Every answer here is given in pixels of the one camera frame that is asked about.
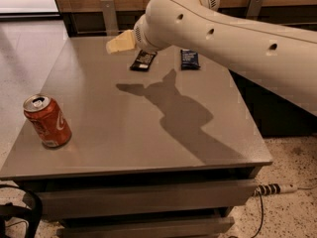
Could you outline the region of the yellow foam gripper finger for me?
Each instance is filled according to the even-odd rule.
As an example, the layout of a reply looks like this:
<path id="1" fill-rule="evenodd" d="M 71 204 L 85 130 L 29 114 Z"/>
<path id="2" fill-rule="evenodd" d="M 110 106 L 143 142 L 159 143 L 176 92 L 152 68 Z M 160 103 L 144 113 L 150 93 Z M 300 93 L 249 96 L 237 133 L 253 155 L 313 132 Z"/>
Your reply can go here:
<path id="1" fill-rule="evenodd" d="M 133 30 L 127 30 L 106 44 L 108 54 L 133 50 L 136 46 Z"/>

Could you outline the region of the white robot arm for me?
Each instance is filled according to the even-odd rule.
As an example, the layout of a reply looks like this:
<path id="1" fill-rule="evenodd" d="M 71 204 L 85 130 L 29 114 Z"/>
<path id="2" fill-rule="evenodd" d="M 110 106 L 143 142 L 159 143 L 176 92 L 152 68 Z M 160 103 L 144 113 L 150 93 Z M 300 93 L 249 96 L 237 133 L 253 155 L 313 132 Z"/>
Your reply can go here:
<path id="1" fill-rule="evenodd" d="M 170 46 L 195 51 L 317 115 L 317 33 L 218 12 L 220 0 L 150 0 L 106 44 L 110 54 Z"/>

